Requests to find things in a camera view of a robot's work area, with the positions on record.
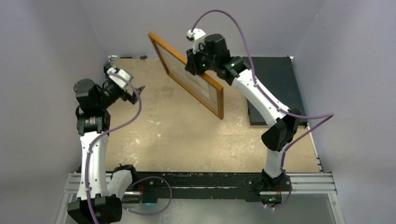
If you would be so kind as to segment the wooden picture frame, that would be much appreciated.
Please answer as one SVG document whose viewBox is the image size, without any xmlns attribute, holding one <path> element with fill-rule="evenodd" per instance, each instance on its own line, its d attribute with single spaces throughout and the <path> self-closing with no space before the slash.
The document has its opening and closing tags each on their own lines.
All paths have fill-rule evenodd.
<svg viewBox="0 0 396 224">
<path fill-rule="evenodd" d="M 208 74 L 194 76 L 185 70 L 187 58 L 153 32 L 148 37 L 166 74 L 219 119 L 224 118 L 224 87 Z"/>
</svg>

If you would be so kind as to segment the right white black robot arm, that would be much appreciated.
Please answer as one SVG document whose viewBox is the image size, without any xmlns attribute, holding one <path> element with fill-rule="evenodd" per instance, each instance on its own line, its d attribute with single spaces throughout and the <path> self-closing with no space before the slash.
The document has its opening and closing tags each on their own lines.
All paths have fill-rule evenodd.
<svg viewBox="0 0 396 224">
<path fill-rule="evenodd" d="M 266 189 L 275 189 L 284 174 L 284 153 L 297 132 L 299 118 L 290 116 L 291 109 L 256 79 L 248 62 L 240 56 L 231 56 L 222 35 L 207 35 L 198 29 L 189 30 L 186 37 L 193 47 L 186 51 L 185 70 L 192 75 L 203 75 L 208 70 L 215 72 L 218 78 L 242 93 L 264 118 L 269 128 L 261 136 L 267 148 L 262 183 Z"/>
</svg>

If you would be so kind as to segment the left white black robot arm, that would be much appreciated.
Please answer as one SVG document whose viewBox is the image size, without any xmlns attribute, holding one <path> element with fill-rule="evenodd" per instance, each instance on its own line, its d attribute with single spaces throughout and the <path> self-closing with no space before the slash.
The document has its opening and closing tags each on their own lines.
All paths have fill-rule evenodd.
<svg viewBox="0 0 396 224">
<path fill-rule="evenodd" d="M 78 224 L 110 224 L 122 217 L 121 199 L 126 190 L 139 186 L 134 166 L 121 165 L 106 181 L 106 149 L 111 116 L 108 107 L 118 99 L 132 104 L 141 102 L 144 87 L 133 88 L 128 93 L 131 78 L 109 76 L 102 85 L 90 79 L 75 83 L 73 89 L 78 106 L 76 108 L 77 131 L 82 149 L 81 180 L 76 201 L 67 206 L 68 215 Z"/>
</svg>

